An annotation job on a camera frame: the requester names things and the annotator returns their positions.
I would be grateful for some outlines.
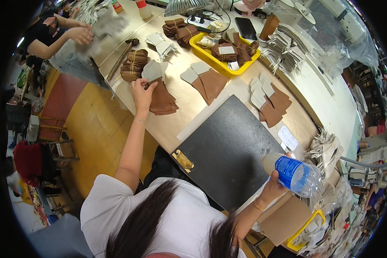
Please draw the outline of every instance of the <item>floor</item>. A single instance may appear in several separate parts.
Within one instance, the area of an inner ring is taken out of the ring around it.
[[[86,83],[51,68],[46,82],[45,107],[40,116],[62,118],[67,134],[80,161],[72,162],[72,172],[62,174],[68,188],[76,188],[86,198],[99,174],[113,176],[127,139],[134,116],[112,97],[112,93],[97,85]],[[146,131],[141,180],[151,170],[158,143]],[[249,236],[251,242],[256,240]],[[254,258],[245,242],[242,248],[248,258]],[[271,241],[260,248],[268,255]]]

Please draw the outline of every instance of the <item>yellow floor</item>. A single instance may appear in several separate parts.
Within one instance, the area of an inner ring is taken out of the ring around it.
[[[55,69],[49,72],[45,100],[47,100],[55,81],[60,73]],[[97,85],[88,83],[76,100],[70,111],[64,127],[73,139],[73,147],[80,161],[72,162],[71,177],[83,198],[86,198],[97,175],[113,176],[118,167],[120,154],[127,139],[134,116],[128,110],[123,110],[112,93],[102,90]],[[141,179],[150,172],[155,150],[158,143],[146,131]],[[256,240],[248,235],[251,243]],[[265,256],[273,248],[270,240],[260,245]],[[245,242],[242,249],[248,258],[255,256]]]

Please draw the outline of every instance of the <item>pink fan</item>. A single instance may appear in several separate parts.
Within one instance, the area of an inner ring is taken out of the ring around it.
[[[265,0],[242,0],[243,4],[236,5],[235,9],[242,16],[252,16],[252,12],[255,9],[260,8],[264,5]]]

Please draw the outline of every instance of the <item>blue bottle label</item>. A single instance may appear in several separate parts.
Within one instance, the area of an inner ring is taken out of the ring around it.
[[[301,161],[287,156],[282,156],[275,162],[275,170],[279,173],[279,180],[286,188],[291,189],[291,179],[301,163]]]

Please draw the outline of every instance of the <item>white shirt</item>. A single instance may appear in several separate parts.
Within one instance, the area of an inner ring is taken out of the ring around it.
[[[96,258],[105,256],[109,235],[117,235],[129,213],[166,180],[169,178],[157,178],[147,189],[133,195],[127,185],[113,177],[96,177],[80,212],[82,231]],[[159,220],[148,255],[169,252],[181,258],[207,258],[210,227],[227,217],[209,205],[199,188],[174,180],[179,186]],[[242,250],[238,257],[246,258]]]

